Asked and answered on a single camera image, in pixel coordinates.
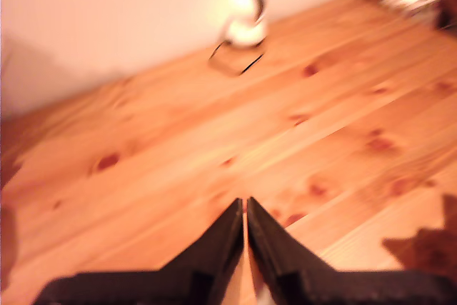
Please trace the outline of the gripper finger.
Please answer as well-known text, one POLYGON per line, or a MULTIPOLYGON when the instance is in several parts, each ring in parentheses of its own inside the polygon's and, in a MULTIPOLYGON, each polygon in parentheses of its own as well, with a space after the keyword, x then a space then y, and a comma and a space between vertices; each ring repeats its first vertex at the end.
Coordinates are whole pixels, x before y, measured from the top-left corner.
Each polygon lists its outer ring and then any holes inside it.
POLYGON ((235 199, 194 243, 160 269, 160 304, 221 304, 243 252, 243 204, 235 199))
POLYGON ((248 242, 277 304, 332 304, 325 283, 336 270, 295 240, 253 197, 247 200, 248 242))

